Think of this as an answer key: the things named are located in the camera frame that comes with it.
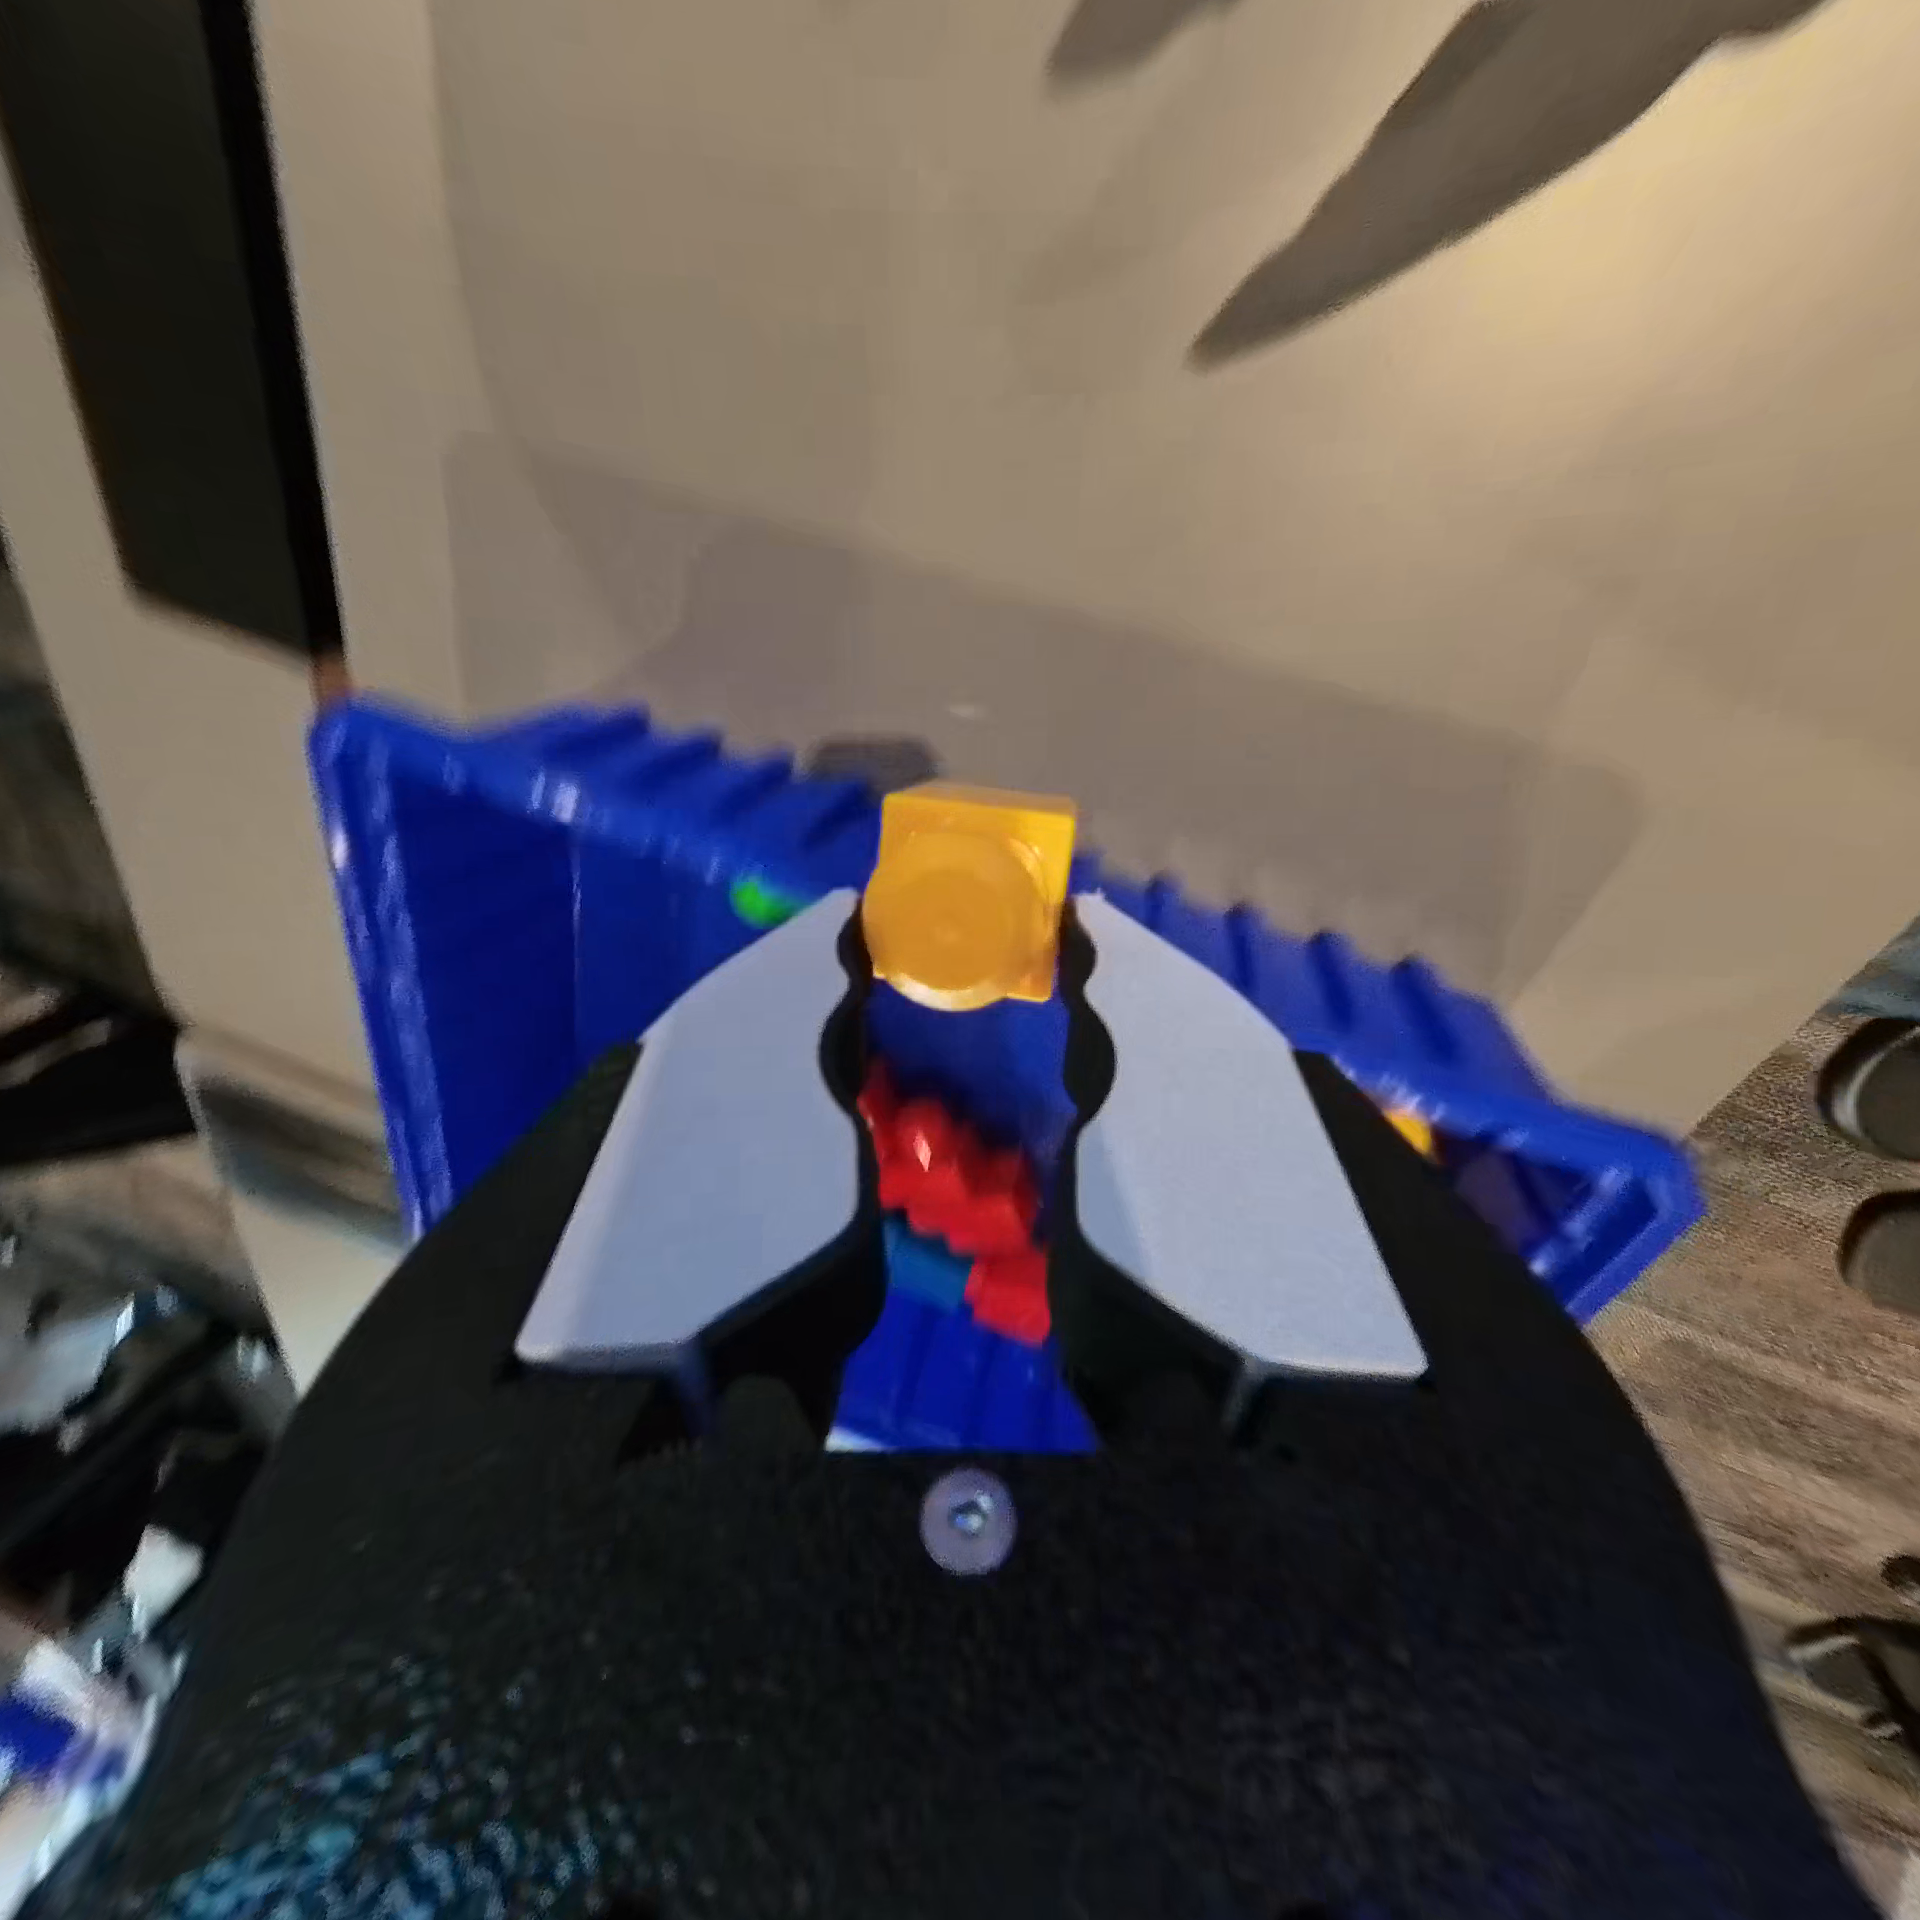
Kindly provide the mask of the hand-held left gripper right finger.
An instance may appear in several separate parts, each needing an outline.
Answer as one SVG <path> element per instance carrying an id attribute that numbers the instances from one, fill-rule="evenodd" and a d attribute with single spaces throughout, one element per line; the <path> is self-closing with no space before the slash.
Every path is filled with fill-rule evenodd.
<path id="1" fill-rule="evenodd" d="M 1063 919 L 1063 1374 L 1095 1429 L 1246 1429 L 1429 1358 L 1285 1038 L 1099 891 Z"/>

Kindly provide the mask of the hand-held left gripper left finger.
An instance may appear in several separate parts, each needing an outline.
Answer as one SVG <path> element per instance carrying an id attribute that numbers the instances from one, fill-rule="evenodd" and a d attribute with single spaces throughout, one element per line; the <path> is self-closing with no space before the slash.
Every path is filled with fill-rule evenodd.
<path id="1" fill-rule="evenodd" d="M 887 1294 L 857 1109 L 871 985 L 857 894 L 827 891 L 647 1026 L 519 1323 L 521 1367 L 651 1378 L 690 1426 L 773 1381 L 834 1424 Z"/>

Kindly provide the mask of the pile of coloured mega blocks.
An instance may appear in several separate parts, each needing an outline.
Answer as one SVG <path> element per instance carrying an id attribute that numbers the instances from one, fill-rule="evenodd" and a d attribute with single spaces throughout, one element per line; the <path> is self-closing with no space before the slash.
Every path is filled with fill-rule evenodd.
<path id="1" fill-rule="evenodd" d="M 754 923 L 761 930 L 777 928 L 814 903 L 779 898 Z M 1063 1342 L 1063 1280 L 1051 1282 L 1051 1305 L 1040 1305 L 1040 1255 L 1051 1253 L 1063 1262 L 1063 1136 L 1072 1118 L 1063 1086 L 1063 930 L 1054 994 L 1047 1001 L 1058 1006 L 1063 1022 L 1063 1035 L 1045 1058 L 1049 1079 L 1040 1093 L 1040 1104 L 1054 1111 L 1047 1157 L 981 1131 L 981 1097 L 910 1093 L 894 1045 L 882 1047 L 880 1063 L 866 1070 L 857 1102 L 878 1150 L 880 1205 L 901 1214 L 914 1234 L 946 1241 L 953 1257 L 969 1259 L 967 1298 L 976 1319 L 1026 1342 L 1040 1339 L 1045 1330 Z M 1015 1006 L 1010 1022 L 1038 1008 L 1008 1003 Z M 951 1026 L 992 1026 L 997 1006 L 971 1015 L 921 1010 Z"/>

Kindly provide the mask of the blue plastic bin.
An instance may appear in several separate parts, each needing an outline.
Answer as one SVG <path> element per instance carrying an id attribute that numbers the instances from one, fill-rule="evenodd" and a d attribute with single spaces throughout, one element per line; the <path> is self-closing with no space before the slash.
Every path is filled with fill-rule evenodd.
<path id="1" fill-rule="evenodd" d="M 400 1207 L 446 1211 L 610 1047 L 763 933 L 779 898 L 853 889 L 880 800 L 736 754 L 645 709 L 544 709 L 434 727 L 345 704 L 309 738 L 327 859 L 368 1031 Z M 1589 1323 L 1705 1214 L 1689 1152 L 1554 1093 L 1499 1010 L 1410 955 L 1333 930 L 1209 907 L 1097 853 L 1072 887 L 1227 978 L 1294 1045 L 1419 1122 L 1454 1191 Z M 889 990 L 871 1051 L 898 1047 L 910 1093 L 981 1097 L 981 1131 L 1047 1157 L 1054 1001 L 992 1026 L 930 1019 Z M 1093 1431 L 1049 1344 L 971 1312 L 971 1262 L 887 1223 L 891 1291 L 853 1355 L 837 1429 L 869 1449 L 1086 1451 Z"/>

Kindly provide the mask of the yellow mega block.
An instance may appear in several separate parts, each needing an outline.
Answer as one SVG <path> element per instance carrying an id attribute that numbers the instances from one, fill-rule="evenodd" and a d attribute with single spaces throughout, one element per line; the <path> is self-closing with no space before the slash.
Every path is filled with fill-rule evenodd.
<path id="1" fill-rule="evenodd" d="M 880 800 L 859 928 L 878 983 L 942 1015 L 1054 994 L 1070 798 L 923 782 Z"/>

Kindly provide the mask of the dark flat object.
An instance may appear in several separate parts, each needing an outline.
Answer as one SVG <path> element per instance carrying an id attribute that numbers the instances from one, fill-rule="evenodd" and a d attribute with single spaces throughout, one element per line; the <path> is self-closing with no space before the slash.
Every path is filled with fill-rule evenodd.
<path id="1" fill-rule="evenodd" d="M 128 585 L 341 656 L 251 5 L 5 2 L 2 114 Z"/>

